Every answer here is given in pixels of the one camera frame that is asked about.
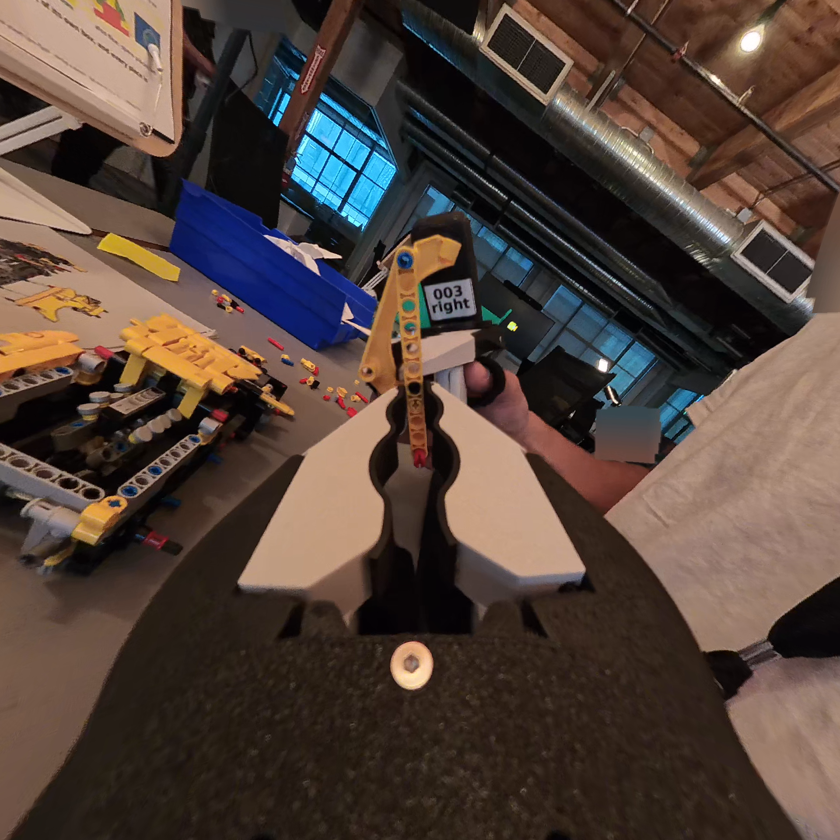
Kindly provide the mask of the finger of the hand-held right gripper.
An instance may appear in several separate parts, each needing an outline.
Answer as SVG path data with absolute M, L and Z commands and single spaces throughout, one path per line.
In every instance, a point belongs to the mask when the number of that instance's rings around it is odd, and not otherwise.
M 478 355 L 475 333 L 475 330 L 458 330 L 422 338 L 423 377 L 475 361 Z

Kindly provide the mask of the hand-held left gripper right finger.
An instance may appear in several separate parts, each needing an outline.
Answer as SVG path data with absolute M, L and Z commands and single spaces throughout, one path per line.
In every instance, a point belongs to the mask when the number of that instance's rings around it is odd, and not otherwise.
M 522 448 L 431 384 L 430 481 L 420 597 L 433 633 L 468 634 L 476 612 L 577 588 L 585 567 Z

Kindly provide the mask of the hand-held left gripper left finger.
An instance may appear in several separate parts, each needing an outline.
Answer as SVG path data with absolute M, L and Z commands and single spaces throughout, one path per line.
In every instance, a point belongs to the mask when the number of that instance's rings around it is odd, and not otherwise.
M 398 467 L 404 392 L 376 398 L 292 461 L 293 473 L 238 578 L 245 594 L 330 602 L 363 631 L 421 626 L 411 554 L 396 540 L 385 485 Z

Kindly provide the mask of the yellow arch panel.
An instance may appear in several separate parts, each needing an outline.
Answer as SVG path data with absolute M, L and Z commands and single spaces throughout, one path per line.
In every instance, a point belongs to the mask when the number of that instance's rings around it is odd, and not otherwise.
M 432 240 L 430 244 L 434 261 L 434 271 L 428 278 L 454 266 L 461 246 L 458 241 L 440 234 L 426 238 Z M 360 365 L 360 379 L 380 394 L 389 391 L 398 382 L 403 384 L 403 354 L 397 316 L 396 256 L 399 250 L 411 245 L 414 244 L 404 240 L 381 264 L 385 286 Z

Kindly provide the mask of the yellow toy car model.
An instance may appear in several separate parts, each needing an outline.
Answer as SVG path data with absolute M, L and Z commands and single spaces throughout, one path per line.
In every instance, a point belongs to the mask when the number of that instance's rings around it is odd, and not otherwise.
M 266 360 L 173 316 L 131 320 L 116 350 L 74 333 L 2 335 L 2 511 L 19 562 L 89 574 L 131 544 L 177 556 L 150 516 L 219 449 L 294 417 Z

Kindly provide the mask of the person's right forearm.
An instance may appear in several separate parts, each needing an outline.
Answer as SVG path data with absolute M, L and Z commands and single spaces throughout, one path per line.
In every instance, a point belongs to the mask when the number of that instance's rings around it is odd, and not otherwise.
M 600 513 L 612 510 L 651 471 L 643 465 L 595 458 L 532 412 L 528 413 L 523 446 L 544 460 Z

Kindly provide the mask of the grey desk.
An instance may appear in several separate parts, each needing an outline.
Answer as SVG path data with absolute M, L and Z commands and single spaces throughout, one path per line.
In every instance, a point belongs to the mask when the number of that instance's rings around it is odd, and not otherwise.
M 289 387 L 295 417 L 277 417 L 244 443 L 227 446 L 217 465 L 184 484 L 180 507 L 151 519 L 154 529 L 188 551 L 287 457 L 346 420 L 336 405 L 299 384 L 300 358 L 318 363 L 321 385 L 348 387 L 358 376 L 364 344 L 356 339 L 316 351 L 250 307 L 223 313 L 211 299 L 217 284 L 179 259 L 171 258 L 182 268 L 172 283 L 98 251 L 99 239 L 110 232 L 138 238 L 146 248 L 168 246 L 171 219 L 18 163 L 3 167 L 98 231 L 90 237 L 68 234 L 71 243 L 215 329 L 227 347 L 244 344 L 261 352 L 271 373 Z M 60 769 L 133 625 L 186 556 L 166 560 L 135 545 L 87 577 L 40 575 L 17 559 L 18 524 L 16 518 L 2 524 L 2 838 Z

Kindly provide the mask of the person's right hand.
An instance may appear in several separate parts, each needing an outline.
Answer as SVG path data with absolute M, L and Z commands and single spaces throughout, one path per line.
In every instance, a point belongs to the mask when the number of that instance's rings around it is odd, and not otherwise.
M 468 405 L 523 450 L 537 454 L 544 423 L 529 410 L 517 376 L 484 359 L 468 363 L 464 377 Z

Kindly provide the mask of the scatter of small bricks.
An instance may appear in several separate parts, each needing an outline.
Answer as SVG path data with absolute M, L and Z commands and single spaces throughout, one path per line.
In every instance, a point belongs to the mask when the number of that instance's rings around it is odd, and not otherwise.
M 242 305 L 228 294 L 213 288 L 211 289 L 211 295 L 214 299 L 217 308 L 220 308 L 225 312 L 245 312 Z M 353 335 L 356 335 L 357 333 L 364 333 L 365 327 L 354 320 L 354 314 L 349 306 L 344 306 L 342 325 L 349 326 Z M 282 364 L 285 364 L 287 366 L 295 365 L 295 361 L 289 356 L 288 353 L 285 352 L 285 346 L 283 344 L 271 337 L 267 337 L 266 340 L 273 348 L 275 348 L 280 353 L 280 362 Z M 264 357 L 260 352 L 252 350 L 246 345 L 239 345 L 235 351 L 247 362 L 260 368 L 263 372 L 267 372 L 266 357 Z M 307 376 L 300 380 L 300 383 L 305 385 L 312 391 L 317 390 L 320 386 L 319 365 L 306 358 L 301 358 L 299 364 L 308 373 Z M 360 411 L 362 405 L 367 405 L 371 401 L 371 399 L 368 396 L 360 392 L 361 387 L 362 383 L 360 380 L 353 381 L 352 391 L 349 391 L 343 386 L 329 385 L 327 386 L 325 392 L 322 394 L 322 398 L 326 402 L 335 401 L 337 406 L 346 413 L 347 417 L 354 417 Z

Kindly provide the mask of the paned window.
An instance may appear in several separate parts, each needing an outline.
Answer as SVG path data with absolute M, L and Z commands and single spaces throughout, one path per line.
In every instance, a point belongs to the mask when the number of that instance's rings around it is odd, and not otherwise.
M 393 154 L 378 131 L 323 98 L 304 130 L 290 179 L 317 204 L 364 230 L 396 174 Z

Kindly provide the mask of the crumpled white paper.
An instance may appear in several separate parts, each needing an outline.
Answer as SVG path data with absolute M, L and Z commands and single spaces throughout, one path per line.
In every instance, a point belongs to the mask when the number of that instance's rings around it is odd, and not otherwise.
M 265 238 L 319 277 L 321 276 L 321 273 L 317 263 L 318 259 L 341 259 L 340 254 L 333 253 L 312 243 L 298 244 L 290 239 L 275 237 L 269 234 L 266 234 Z M 363 333 L 366 337 L 371 335 L 370 329 L 355 320 L 355 316 L 347 302 L 343 304 L 342 323 L 350 325 L 354 329 Z

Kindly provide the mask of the blue storage bin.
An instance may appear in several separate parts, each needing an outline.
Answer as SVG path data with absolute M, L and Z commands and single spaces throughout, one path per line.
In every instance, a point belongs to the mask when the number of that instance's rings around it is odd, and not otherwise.
M 376 297 L 327 260 L 312 270 L 296 244 L 255 214 L 183 182 L 171 252 L 313 350 L 364 336 Z

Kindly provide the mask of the person's white shirt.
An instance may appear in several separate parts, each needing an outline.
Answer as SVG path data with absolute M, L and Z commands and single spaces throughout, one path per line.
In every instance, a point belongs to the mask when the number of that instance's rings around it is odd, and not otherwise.
M 839 315 L 730 376 L 606 519 L 701 649 L 739 650 L 839 573 Z M 838 657 L 777 659 L 728 703 L 751 762 L 808 838 L 839 834 Z

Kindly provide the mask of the white vent grille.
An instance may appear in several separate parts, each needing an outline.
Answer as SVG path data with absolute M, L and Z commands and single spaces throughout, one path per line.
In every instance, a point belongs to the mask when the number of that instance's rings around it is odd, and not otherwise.
M 731 259 L 784 302 L 804 299 L 814 259 L 765 220 L 747 225 L 744 233 Z
M 493 18 L 479 51 L 547 107 L 574 67 L 570 56 L 507 3 Z

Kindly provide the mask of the open instruction booklet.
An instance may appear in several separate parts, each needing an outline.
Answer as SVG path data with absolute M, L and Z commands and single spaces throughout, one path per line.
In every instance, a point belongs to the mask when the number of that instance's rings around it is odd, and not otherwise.
M 132 319 L 162 314 L 210 340 L 212 328 L 186 316 L 56 231 L 2 219 L 1 333 L 61 331 L 84 350 L 120 348 Z

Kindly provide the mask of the yellow paper sheet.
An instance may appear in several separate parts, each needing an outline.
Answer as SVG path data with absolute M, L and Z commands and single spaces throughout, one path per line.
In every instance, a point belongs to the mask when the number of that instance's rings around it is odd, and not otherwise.
M 178 266 L 152 250 L 117 234 L 110 233 L 102 237 L 98 243 L 98 250 L 126 259 L 163 280 L 176 283 L 180 279 L 181 269 Z

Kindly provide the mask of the silver ventilation duct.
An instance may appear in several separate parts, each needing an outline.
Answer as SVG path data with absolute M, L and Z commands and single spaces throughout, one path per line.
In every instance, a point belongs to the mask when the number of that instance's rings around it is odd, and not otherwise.
M 402 22 L 478 89 L 651 224 L 776 327 L 792 334 L 812 316 L 808 279 L 787 291 L 741 260 L 760 233 L 703 196 L 637 136 L 603 112 L 588 110 L 562 85 L 543 107 L 480 48 L 481 41 L 420 2 L 400 2 Z

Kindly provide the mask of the wooden post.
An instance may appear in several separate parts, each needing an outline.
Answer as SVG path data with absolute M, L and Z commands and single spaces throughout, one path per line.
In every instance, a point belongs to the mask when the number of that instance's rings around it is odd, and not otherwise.
M 363 6 L 362 1 L 331 1 L 280 121 L 287 137 L 283 173 L 291 175 L 298 147 L 314 109 Z

